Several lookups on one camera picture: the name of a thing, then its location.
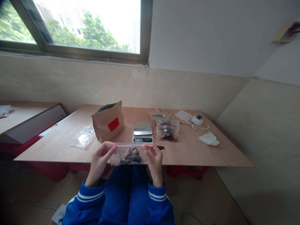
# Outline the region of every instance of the window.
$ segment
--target window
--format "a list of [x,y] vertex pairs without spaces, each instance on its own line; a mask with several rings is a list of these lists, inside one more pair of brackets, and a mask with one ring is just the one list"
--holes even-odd
[[[147,64],[152,4],[153,0],[5,0],[0,50]],[[14,19],[9,18],[8,6]],[[12,36],[3,24],[11,33],[18,30],[19,36]]]
[[9,0],[0,9],[0,39],[24,43],[35,41]]

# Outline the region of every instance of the hand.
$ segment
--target hand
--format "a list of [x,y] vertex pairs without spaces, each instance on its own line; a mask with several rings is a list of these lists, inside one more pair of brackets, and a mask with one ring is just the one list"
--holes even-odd
[[[109,151],[107,149],[107,145],[114,145]],[[87,187],[96,187],[98,184],[98,180],[100,179],[109,158],[117,149],[117,145],[113,142],[103,142],[100,148],[94,151],[92,155],[92,163],[91,169],[87,176],[87,180],[85,181],[85,186]]]
[[156,188],[161,188],[163,186],[163,153],[158,149],[158,147],[155,144],[151,145],[152,147],[148,147],[146,144],[144,144],[143,150],[148,160],[148,166],[152,176],[153,186]]

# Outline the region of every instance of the white card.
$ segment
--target white card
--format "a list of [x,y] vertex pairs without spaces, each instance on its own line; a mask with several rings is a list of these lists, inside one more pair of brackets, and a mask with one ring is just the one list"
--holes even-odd
[[185,122],[188,122],[193,117],[191,114],[189,114],[183,110],[180,110],[179,112],[177,112],[175,114],[175,116],[178,117],[179,119],[182,119]]

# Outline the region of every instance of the digital scale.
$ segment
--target digital scale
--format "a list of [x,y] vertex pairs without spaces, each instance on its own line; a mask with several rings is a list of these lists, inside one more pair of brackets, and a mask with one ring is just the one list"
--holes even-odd
[[132,142],[154,142],[151,122],[134,123]]

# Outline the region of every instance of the wall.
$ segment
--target wall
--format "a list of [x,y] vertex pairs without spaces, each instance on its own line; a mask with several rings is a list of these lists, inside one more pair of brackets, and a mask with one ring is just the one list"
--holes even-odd
[[299,224],[300,87],[251,80],[217,119],[257,168],[216,168],[250,224]]
[[248,79],[198,72],[0,55],[0,99],[200,109],[215,120]]
[[281,46],[257,72],[257,77],[300,86],[300,36]]
[[253,77],[299,10],[294,0],[154,0],[150,67]]

